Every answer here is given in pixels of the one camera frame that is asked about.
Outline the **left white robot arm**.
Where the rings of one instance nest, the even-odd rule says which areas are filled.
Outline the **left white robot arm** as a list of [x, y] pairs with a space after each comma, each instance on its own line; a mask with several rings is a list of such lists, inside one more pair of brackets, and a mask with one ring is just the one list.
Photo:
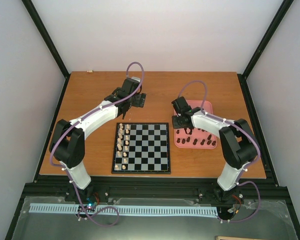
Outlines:
[[94, 195], [94, 188], [89, 185], [91, 177], [83, 162], [86, 139], [105, 123], [124, 117], [131, 107], [142, 108], [146, 94], [141, 93], [141, 88], [140, 78], [127, 77], [122, 87], [116, 88], [88, 113], [70, 121], [61, 119], [57, 122], [49, 147], [50, 156], [59, 161], [70, 182], [76, 185], [76, 195], [82, 201], [89, 201]]

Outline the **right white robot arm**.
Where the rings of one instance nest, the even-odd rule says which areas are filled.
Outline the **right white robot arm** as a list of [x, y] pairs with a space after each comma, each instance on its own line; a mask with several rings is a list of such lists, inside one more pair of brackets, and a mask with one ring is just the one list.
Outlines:
[[239, 180], [248, 167], [261, 158], [259, 144], [244, 119], [230, 120], [207, 112], [201, 107], [191, 108], [183, 96], [171, 102], [175, 115], [174, 129], [202, 129], [220, 139], [225, 165], [213, 189], [216, 200], [222, 201], [228, 191], [239, 185]]

